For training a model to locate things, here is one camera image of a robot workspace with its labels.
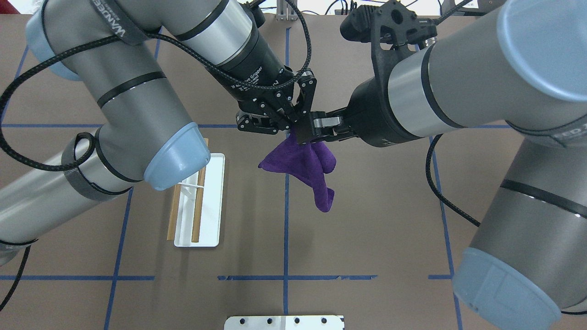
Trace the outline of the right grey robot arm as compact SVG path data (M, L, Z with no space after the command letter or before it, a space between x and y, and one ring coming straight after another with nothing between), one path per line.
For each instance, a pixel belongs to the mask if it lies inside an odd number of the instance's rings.
M452 278L502 330L549 330L586 311L586 2L507 0L463 29L398 1L340 25L371 44L375 76L348 106L308 115L298 142L359 137L377 148L505 121L524 140Z

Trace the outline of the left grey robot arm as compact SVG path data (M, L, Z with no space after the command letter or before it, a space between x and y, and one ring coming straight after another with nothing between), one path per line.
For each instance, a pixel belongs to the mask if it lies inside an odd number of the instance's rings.
M210 151L145 42L165 40L201 62L261 117L261 132L287 130L298 113L293 85L309 73L284 65L258 28L259 2L236 0L43 0L27 24L40 64L1 96L6 107L24 81L46 67L82 81L107 119L79 133L47 162L27 158L1 136L1 150L32 170L1 190L1 263L53 228L124 194L137 182L166 190L210 160Z

